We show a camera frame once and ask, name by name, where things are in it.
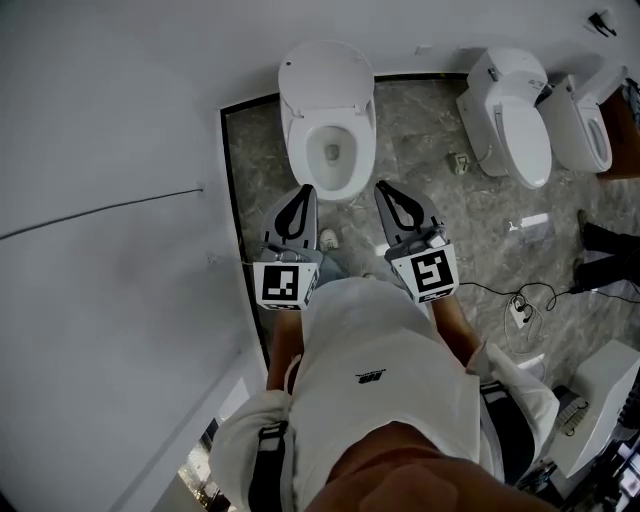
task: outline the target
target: toilet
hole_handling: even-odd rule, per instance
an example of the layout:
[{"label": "toilet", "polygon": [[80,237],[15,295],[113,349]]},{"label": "toilet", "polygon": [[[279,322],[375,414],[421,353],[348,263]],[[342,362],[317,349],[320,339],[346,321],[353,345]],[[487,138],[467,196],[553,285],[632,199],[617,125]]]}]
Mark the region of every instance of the toilet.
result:
[{"label": "toilet", "polygon": [[551,146],[535,101],[547,75],[529,52],[488,48],[456,100],[473,152],[489,176],[511,176],[543,186],[551,173]]},{"label": "toilet", "polygon": [[348,201],[367,185],[376,154],[374,78],[355,48],[311,41],[278,72],[282,130],[293,174],[318,199]]},{"label": "toilet", "polygon": [[599,105],[626,74],[624,66],[604,66],[582,85],[576,76],[568,75],[538,105],[553,152],[563,167],[591,173],[609,170],[613,158]]}]

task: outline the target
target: electrical outlet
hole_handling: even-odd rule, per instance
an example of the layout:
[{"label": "electrical outlet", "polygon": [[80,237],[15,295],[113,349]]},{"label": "electrical outlet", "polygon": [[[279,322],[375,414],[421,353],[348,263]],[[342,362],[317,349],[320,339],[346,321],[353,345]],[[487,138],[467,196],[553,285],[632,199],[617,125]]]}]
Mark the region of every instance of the electrical outlet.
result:
[{"label": "electrical outlet", "polygon": [[416,52],[414,55],[429,55],[433,50],[433,45],[430,44],[421,44],[416,48]]},{"label": "electrical outlet", "polygon": [[513,321],[518,326],[518,329],[522,329],[524,327],[524,324],[525,324],[524,319],[527,318],[526,308],[523,311],[518,311],[516,309],[516,306],[517,307],[524,306],[524,302],[519,297],[516,297],[514,300],[512,300],[509,303],[509,311],[511,312],[511,316],[513,317]]}]

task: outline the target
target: white t-shirt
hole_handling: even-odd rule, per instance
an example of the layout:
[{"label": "white t-shirt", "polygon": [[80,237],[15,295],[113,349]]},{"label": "white t-shirt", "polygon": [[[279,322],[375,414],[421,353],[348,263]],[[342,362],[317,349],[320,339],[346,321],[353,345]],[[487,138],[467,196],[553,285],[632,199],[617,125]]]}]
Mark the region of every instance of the white t-shirt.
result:
[{"label": "white t-shirt", "polygon": [[[258,431],[279,420],[288,420],[295,436],[292,484],[300,511],[350,446],[394,421],[413,426],[445,455],[492,472],[480,428],[478,378],[465,372],[424,307],[406,292],[371,279],[328,283],[303,313],[303,335],[305,353],[292,395],[265,391],[252,397],[214,438],[213,479],[236,507],[248,510]],[[496,378],[529,410],[537,453],[558,402],[497,347],[489,348]]]}]

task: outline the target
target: gray marble tile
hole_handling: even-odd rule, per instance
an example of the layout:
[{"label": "gray marble tile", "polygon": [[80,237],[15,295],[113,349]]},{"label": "gray marble tile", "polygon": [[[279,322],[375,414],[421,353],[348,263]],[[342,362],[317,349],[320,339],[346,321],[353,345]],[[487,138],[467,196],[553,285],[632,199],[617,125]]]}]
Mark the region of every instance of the gray marble tile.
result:
[{"label": "gray marble tile", "polygon": [[[455,244],[461,280],[499,291],[543,281],[559,293],[571,287],[575,258],[601,257],[582,250],[576,221],[580,208],[605,228],[640,233],[640,180],[598,180],[556,162],[549,182],[538,190],[527,190],[508,177],[485,175],[473,162],[455,104],[465,89],[463,81],[376,85],[377,150],[371,180],[348,204],[319,205],[319,227],[334,229],[340,242],[330,255],[351,275],[372,273],[397,282],[382,257],[386,240],[373,196],[380,179],[401,181],[430,196]],[[256,258],[266,210],[297,183],[289,168],[278,103],[232,114],[227,125],[242,232],[249,257]],[[472,165],[465,175],[456,176],[449,158],[460,152],[469,155]],[[601,291],[640,299],[626,282]],[[638,306],[585,293],[563,295],[546,311],[550,289],[534,285],[524,292],[544,315],[544,327],[533,341],[536,323],[529,334],[528,327],[518,331],[507,317],[507,343],[508,297],[472,285],[461,286],[457,297],[481,339],[498,344],[516,362],[544,354],[548,384],[568,383],[577,366],[611,339],[640,349]],[[270,315],[261,312],[267,332]]]}]

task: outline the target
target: shoe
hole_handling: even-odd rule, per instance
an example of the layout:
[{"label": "shoe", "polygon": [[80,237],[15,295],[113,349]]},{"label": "shoe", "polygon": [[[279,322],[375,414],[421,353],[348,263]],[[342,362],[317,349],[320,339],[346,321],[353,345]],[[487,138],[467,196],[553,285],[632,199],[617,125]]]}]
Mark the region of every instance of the shoe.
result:
[{"label": "shoe", "polygon": [[327,252],[337,249],[339,247],[338,237],[333,229],[323,229],[320,232],[320,238],[318,240],[320,244],[320,251]]},{"label": "shoe", "polygon": [[580,226],[580,241],[584,246],[584,226],[589,222],[589,215],[586,210],[578,210],[578,226]]}]

